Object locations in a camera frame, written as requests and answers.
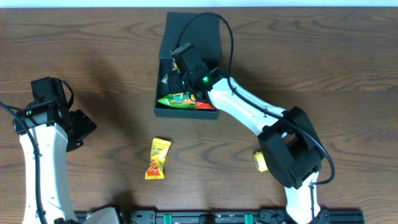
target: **snack bag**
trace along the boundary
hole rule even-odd
[[[149,166],[145,172],[146,180],[164,179],[163,167],[171,144],[169,141],[154,138],[150,150]]]
[[[169,74],[166,74],[166,75],[162,78],[161,82],[167,85],[167,84],[169,83]]]
[[[178,73],[180,73],[180,70],[178,69],[178,66],[177,66],[177,64],[173,61],[172,62],[172,71],[174,72],[174,71],[178,71]]]
[[[194,95],[189,93],[169,94],[161,99],[158,99],[157,101],[169,107],[181,110],[215,110],[215,108],[208,103],[196,101]]]

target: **yellow snack bag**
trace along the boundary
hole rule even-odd
[[[146,180],[164,179],[163,167],[171,144],[169,141],[154,138],[152,149],[150,150],[149,166],[145,172]]]

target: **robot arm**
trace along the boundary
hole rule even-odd
[[[231,78],[231,84],[233,88],[235,88],[236,91],[239,91],[241,95],[244,95],[246,99],[251,100],[261,108],[268,109],[271,113],[283,116],[282,112],[285,111],[284,109],[260,100],[240,87],[233,78]],[[265,116],[262,111],[253,108],[251,105],[247,104],[237,95],[232,93],[226,78],[222,78],[214,84],[213,89],[208,92],[208,96],[214,107],[235,117],[257,136],[263,132],[264,127],[271,127],[278,121],[276,118],[271,116]],[[281,137],[284,137],[285,135],[287,135],[287,133],[282,133]],[[311,197],[311,189],[309,187],[312,182],[317,181],[317,177],[318,172],[310,174],[303,181],[302,186],[297,189],[295,187],[285,187],[287,198],[286,211],[299,224],[311,222],[313,207],[315,209],[315,216],[320,211],[320,206],[317,203],[316,189],[313,190],[313,196]]]
[[[171,55],[181,75],[169,76],[170,91],[190,91],[196,99],[211,103],[248,127],[260,142],[270,173],[285,187],[287,213],[299,224],[310,223],[320,211],[312,184],[317,181],[323,156],[311,139],[281,121],[287,119],[305,127],[319,142],[307,115],[297,107],[286,111],[270,105],[240,87],[218,68],[210,70],[191,43],[178,47]],[[264,114],[265,110],[275,116]],[[284,137],[293,134],[294,138],[285,142]]]
[[[67,102],[62,81],[57,78],[42,78],[32,81],[34,102],[16,113],[14,129],[20,134],[20,142],[25,155],[26,207],[23,224],[31,223],[78,223],[69,194],[66,153],[83,145],[83,139],[96,125],[82,111],[71,111],[73,103]],[[40,153],[35,158],[32,141],[26,133],[31,133]],[[43,222],[37,208],[37,173],[35,160],[40,159],[38,172]],[[119,224],[114,208],[104,208],[87,217],[86,224]]]

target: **green connector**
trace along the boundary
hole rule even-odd
[[[163,216],[163,224],[172,224],[172,216],[164,215]]]
[[[245,214],[244,215],[244,224],[253,224],[253,215]]]

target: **wooden table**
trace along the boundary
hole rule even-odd
[[[367,223],[398,222],[398,9],[1,9],[0,100],[24,107],[30,81],[58,77],[75,91],[72,109],[98,125],[67,154],[75,210],[114,200],[159,210],[286,203],[284,188],[254,167],[256,137],[230,115],[154,116],[167,11],[225,16],[233,77],[267,102],[308,113],[336,164],[336,179],[318,189],[321,205],[361,208]],[[0,117],[0,222],[20,223],[24,156],[11,116]],[[172,139],[165,179],[144,180],[156,136]],[[329,171],[324,161],[320,179]]]

